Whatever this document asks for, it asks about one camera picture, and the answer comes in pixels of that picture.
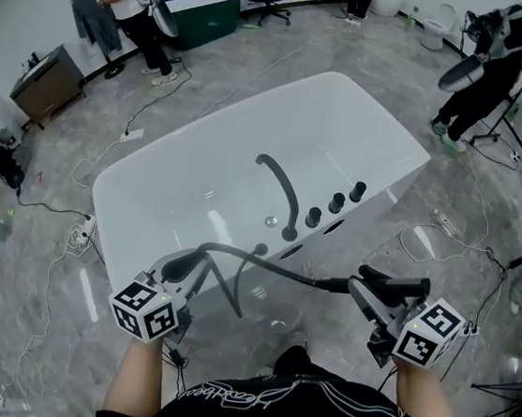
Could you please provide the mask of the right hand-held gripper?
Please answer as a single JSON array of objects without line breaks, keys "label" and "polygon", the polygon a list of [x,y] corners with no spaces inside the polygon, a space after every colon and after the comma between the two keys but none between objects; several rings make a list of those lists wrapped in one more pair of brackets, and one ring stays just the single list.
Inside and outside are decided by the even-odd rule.
[{"label": "right hand-held gripper", "polygon": [[[417,292],[390,291],[385,305],[356,277],[349,279],[348,289],[365,317],[376,322],[367,348],[381,368],[392,357],[430,367],[465,327],[466,320],[442,298],[426,305],[427,296]],[[390,314],[389,308],[396,310]]]}]

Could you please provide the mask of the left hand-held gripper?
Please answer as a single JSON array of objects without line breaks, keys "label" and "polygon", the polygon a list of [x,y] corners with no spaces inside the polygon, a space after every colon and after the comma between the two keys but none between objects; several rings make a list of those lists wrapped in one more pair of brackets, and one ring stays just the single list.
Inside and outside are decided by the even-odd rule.
[{"label": "left hand-held gripper", "polygon": [[141,272],[110,305],[118,327],[138,340],[165,340],[178,344],[190,327],[188,303],[211,271],[211,257],[197,248],[164,256],[149,272]]}]

